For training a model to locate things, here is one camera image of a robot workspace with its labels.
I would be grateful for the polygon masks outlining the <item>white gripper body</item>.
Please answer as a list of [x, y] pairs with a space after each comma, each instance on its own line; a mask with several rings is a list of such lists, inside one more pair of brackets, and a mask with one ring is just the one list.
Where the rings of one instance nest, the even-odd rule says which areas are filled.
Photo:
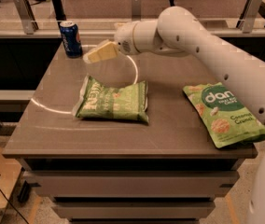
[[126, 55], [135, 55], [139, 51], [135, 47], [133, 32], [137, 22], [120, 23], [114, 35], [119, 51]]

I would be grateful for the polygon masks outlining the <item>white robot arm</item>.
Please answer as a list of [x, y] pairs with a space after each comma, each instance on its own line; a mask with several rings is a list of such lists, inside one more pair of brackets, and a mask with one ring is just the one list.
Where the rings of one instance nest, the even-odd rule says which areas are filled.
[[[121, 25], [112, 42], [83, 56], [87, 63], [119, 53], [195, 56], [265, 125], [265, 62], [210, 34], [182, 7], [168, 7], [154, 21]], [[247, 224], [265, 224], [265, 154], [259, 163], [249, 203]]]

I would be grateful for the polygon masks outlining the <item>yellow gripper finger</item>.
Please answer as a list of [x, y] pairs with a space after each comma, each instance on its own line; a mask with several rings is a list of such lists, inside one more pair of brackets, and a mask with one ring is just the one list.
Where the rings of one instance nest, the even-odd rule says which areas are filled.
[[118, 46], [115, 42], [104, 40], [83, 55], [85, 63], [98, 63], [116, 58], [119, 55]]

